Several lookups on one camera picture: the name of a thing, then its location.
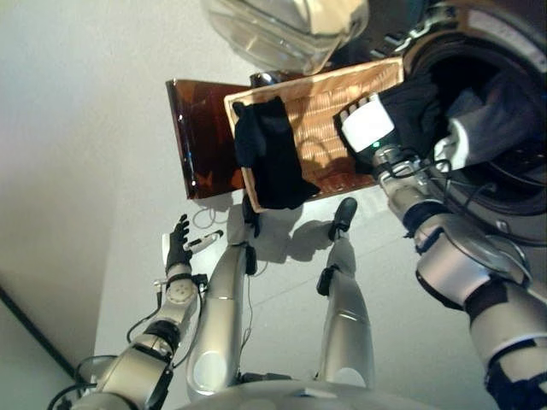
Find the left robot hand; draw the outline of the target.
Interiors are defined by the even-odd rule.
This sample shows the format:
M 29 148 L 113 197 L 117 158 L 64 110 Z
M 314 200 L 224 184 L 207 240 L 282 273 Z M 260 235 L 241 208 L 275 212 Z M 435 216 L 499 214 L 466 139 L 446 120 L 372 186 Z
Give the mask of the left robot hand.
M 173 230 L 162 235 L 162 259 L 165 272 L 178 265 L 189 266 L 193 255 L 205 250 L 223 237 L 222 230 L 213 231 L 203 237 L 190 241 L 190 221 L 187 214 L 182 214 Z

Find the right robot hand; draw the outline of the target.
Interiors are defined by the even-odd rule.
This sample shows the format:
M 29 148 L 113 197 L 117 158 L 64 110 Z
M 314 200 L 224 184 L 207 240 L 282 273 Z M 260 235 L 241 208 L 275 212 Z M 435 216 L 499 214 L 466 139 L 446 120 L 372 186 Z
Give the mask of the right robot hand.
M 355 160 L 357 173 L 371 174 L 375 152 L 388 144 L 398 144 L 394 120 L 378 93 L 351 102 L 333 120 L 345 148 Z

